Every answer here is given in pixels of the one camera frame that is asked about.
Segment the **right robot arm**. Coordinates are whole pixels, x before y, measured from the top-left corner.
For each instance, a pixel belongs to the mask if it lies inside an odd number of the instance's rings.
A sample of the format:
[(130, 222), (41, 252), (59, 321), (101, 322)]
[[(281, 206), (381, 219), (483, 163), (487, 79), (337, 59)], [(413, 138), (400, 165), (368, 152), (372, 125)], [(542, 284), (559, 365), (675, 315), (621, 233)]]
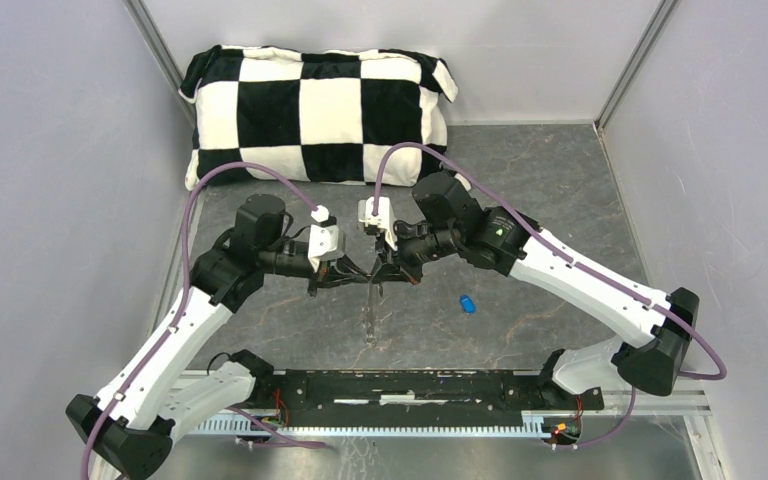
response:
[(542, 288), (599, 320), (612, 338), (581, 349), (560, 349), (544, 363), (540, 400), (562, 408), (577, 394), (626, 384), (645, 393), (672, 394), (691, 336), (699, 298), (678, 288), (649, 288), (591, 264), (528, 217), (501, 206), (483, 208), (447, 173), (423, 178), (412, 198), (424, 218), (396, 219), (388, 198), (358, 204), (367, 234), (376, 238), (374, 282), (417, 284), (423, 265), (457, 255), (470, 265)]

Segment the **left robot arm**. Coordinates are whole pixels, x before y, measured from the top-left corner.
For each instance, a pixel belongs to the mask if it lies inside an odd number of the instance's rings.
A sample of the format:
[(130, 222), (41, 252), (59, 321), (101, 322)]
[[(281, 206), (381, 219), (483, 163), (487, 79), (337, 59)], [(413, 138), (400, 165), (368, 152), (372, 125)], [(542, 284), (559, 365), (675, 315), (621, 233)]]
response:
[(343, 253), (345, 235), (324, 206), (308, 238), (287, 233), (292, 217), (272, 195), (249, 197), (234, 225), (185, 269), (177, 303), (128, 364), (94, 395), (77, 394), (65, 414), (84, 441), (81, 476), (100, 457), (124, 479), (148, 479), (176, 442), (214, 414), (244, 401), (266, 405), (273, 379), (234, 356), (177, 394), (174, 383), (219, 328), (262, 288), (268, 275), (302, 278), (313, 291), (358, 279)]

